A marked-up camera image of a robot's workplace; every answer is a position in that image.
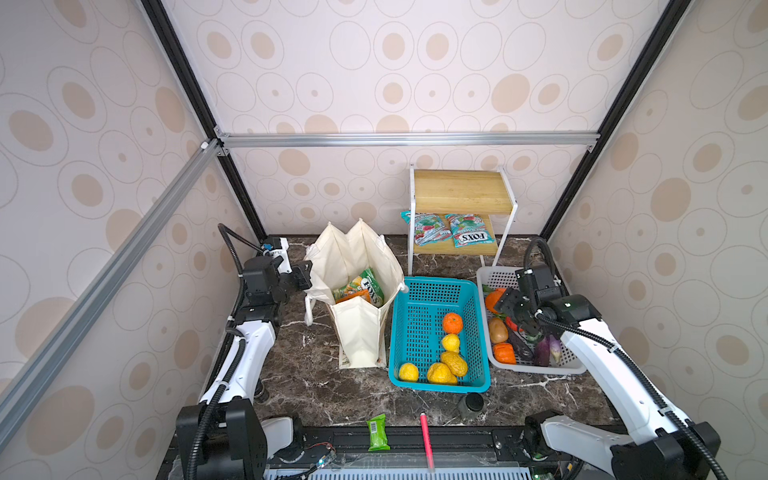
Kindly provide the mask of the orange pink snack bag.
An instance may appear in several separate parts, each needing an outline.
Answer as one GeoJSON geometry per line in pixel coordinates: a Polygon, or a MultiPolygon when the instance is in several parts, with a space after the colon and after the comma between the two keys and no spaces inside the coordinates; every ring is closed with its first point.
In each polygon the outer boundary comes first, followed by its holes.
{"type": "Polygon", "coordinates": [[[342,296],[340,299],[338,299],[336,301],[336,303],[339,304],[339,303],[342,303],[342,302],[345,302],[345,301],[352,300],[354,298],[361,298],[362,300],[364,300],[364,301],[366,301],[368,303],[372,302],[370,293],[367,290],[363,289],[363,290],[357,290],[357,291],[354,291],[354,292],[350,292],[347,295],[342,296]]]}

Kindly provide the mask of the floral canvas grocery bag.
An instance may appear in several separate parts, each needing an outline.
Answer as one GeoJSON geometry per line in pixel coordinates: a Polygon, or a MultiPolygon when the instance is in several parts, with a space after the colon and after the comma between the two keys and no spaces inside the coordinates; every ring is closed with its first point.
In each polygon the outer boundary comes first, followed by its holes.
{"type": "Polygon", "coordinates": [[[340,342],[340,367],[385,367],[386,318],[397,294],[407,290],[385,238],[362,219],[346,233],[330,224],[305,259],[312,263],[305,323],[314,322],[315,304],[324,304],[340,342]]]}

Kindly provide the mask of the green yellow snack bag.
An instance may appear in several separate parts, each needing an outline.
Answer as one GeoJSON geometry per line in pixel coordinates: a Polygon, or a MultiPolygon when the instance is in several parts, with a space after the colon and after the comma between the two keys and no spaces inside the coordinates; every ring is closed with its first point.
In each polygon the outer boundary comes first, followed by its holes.
{"type": "Polygon", "coordinates": [[[350,292],[357,290],[367,290],[370,293],[372,302],[370,303],[376,308],[380,308],[384,305],[384,293],[375,276],[372,268],[366,268],[357,277],[352,279],[347,285],[333,291],[333,297],[335,302],[342,296],[347,295],[350,292]]]}

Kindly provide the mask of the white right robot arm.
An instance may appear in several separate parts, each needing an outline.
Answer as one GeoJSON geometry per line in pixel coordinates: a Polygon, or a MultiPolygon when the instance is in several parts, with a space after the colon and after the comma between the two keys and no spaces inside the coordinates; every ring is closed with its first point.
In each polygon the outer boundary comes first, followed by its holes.
{"type": "Polygon", "coordinates": [[[716,459],[721,439],[715,429],[675,406],[620,345],[596,307],[567,292],[544,239],[530,241],[515,278],[493,309],[517,325],[536,365],[553,361],[556,347],[573,353],[626,429],[620,435],[554,410],[530,415],[522,433],[530,459],[568,454],[615,479],[726,478],[716,459]]]}

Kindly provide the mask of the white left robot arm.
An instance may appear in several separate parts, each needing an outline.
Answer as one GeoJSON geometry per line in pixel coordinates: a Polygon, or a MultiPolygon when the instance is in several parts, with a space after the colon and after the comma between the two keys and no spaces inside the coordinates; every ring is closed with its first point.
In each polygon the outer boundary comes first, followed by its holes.
{"type": "Polygon", "coordinates": [[[226,353],[198,402],[176,420],[185,479],[261,479],[269,461],[294,463],[304,455],[303,425],[284,416],[260,420],[255,403],[268,397],[261,380],[282,323],[282,306],[311,288],[312,264],[288,259],[288,242],[257,245],[218,226],[236,268],[238,294],[226,322],[226,353]]]}

